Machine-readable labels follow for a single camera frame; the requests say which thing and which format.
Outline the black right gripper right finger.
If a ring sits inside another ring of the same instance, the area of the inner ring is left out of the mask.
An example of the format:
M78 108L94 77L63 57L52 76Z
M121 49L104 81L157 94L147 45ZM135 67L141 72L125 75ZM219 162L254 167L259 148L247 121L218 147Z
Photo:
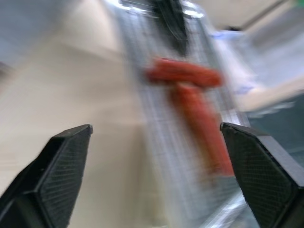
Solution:
M227 150L246 203L262 228L304 226L304 169L271 136L222 122Z

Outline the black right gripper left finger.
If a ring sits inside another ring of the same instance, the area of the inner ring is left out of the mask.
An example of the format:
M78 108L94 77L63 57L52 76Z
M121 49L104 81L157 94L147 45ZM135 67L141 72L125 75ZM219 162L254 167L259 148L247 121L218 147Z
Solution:
M2 228L66 228L83 180L93 127L51 137L0 197Z

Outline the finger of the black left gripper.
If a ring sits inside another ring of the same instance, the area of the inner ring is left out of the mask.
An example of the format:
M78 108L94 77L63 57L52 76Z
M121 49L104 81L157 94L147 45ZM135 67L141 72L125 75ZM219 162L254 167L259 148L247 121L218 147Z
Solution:
M171 46L180 55L187 54L188 30L180 0L149 0L154 14L162 24L162 30Z

